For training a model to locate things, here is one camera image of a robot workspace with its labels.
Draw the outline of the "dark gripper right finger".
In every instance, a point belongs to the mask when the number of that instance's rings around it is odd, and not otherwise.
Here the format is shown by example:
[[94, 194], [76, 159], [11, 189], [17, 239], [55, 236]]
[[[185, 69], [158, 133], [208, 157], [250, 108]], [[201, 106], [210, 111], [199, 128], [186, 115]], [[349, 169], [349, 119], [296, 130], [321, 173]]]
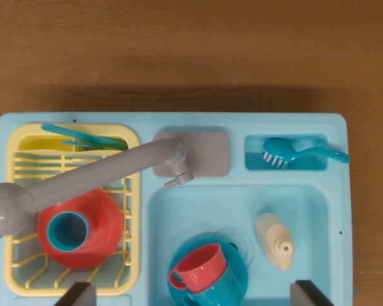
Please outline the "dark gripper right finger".
[[297, 280], [290, 285], [290, 305], [333, 306], [334, 304], [311, 280]]

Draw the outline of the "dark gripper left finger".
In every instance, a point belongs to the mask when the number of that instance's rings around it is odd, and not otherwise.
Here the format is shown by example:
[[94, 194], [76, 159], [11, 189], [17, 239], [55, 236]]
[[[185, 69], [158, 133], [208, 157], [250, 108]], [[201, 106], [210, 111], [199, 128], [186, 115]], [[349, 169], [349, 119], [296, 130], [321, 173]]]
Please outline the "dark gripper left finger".
[[61, 297], [61, 305], [95, 306], [96, 305], [96, 286], [88, 282], [76, 282]]

